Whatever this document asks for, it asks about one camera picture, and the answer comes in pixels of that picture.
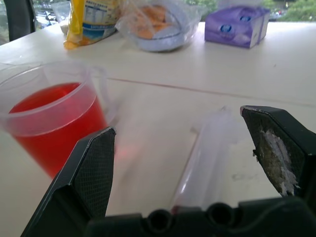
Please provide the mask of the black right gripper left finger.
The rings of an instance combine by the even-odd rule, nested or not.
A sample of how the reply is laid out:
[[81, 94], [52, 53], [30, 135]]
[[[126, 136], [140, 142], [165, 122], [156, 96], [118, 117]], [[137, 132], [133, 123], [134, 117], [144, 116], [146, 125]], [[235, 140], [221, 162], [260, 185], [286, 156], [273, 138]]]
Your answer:
[[114, 173], [113, 127], [79, 140], [52, 180], [21, 237], [83, 237], [87, 223], [105, 217]]

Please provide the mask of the large clear cup red liquid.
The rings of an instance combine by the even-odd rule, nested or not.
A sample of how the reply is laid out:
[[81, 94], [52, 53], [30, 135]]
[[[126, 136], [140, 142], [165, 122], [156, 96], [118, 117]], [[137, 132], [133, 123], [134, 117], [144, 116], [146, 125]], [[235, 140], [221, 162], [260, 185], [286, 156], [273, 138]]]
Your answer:
[[50, 177], [78, 140], [107, 127], [115, 115], [102, 67], [66, 60], [0, 70], [0, 129]]

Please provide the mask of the clear bag with orange snacks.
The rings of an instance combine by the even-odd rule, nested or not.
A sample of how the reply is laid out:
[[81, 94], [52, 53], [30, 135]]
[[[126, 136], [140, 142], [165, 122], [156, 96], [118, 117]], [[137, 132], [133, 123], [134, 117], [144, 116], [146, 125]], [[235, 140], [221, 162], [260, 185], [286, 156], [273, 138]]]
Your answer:
[[167, 52], [187, 45], [206, 9], [185, 0], [124, 0], [116, 29], [140, 50]]

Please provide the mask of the dark chair back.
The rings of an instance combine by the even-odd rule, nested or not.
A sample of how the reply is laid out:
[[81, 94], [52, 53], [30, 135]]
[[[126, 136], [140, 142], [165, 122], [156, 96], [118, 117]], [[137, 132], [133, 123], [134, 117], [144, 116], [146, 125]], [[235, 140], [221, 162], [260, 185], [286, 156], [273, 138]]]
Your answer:
[[9, 41], [36, 31], [33, 0], [3, 0], [8, 20]]

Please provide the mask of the yellow snack bag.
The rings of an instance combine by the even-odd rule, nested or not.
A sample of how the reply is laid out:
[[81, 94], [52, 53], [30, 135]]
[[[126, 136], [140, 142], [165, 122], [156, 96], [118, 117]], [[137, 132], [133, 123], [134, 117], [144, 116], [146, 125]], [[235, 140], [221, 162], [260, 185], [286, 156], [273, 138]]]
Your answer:
[[66, 49], [94, 44], [116, 32], [120, 0], [70, 0], [70, 4]]

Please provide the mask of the clear plastic tube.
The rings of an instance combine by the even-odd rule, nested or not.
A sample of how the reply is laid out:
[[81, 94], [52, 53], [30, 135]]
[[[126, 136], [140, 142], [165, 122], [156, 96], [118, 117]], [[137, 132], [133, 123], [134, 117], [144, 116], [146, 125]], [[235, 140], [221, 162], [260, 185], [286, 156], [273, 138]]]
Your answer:
[[196, 126], [197, 139], [176, 188], [172, 210], [200, 207], [206, 210], [219, 202], [229, 149], [238, 141], [237, 123], [223, 107]]

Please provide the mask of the purple tissue box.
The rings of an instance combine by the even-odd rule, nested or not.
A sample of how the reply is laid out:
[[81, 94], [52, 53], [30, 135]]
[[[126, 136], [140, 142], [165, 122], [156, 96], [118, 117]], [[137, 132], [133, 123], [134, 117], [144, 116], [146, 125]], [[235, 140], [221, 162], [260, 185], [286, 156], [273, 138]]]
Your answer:
[[205, 41], [252, 48], [266, 36], [270, 10], [263, 0], [217, 0], [205, 18]]

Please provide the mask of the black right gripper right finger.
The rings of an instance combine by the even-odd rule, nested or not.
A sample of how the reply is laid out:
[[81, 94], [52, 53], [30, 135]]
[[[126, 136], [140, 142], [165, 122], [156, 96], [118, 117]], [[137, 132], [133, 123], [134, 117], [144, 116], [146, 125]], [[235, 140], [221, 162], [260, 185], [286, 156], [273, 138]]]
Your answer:
[[240, 114], [253, 153], [277, 192], [316, 200], [316, 133], [283, 109], [245, 105]]

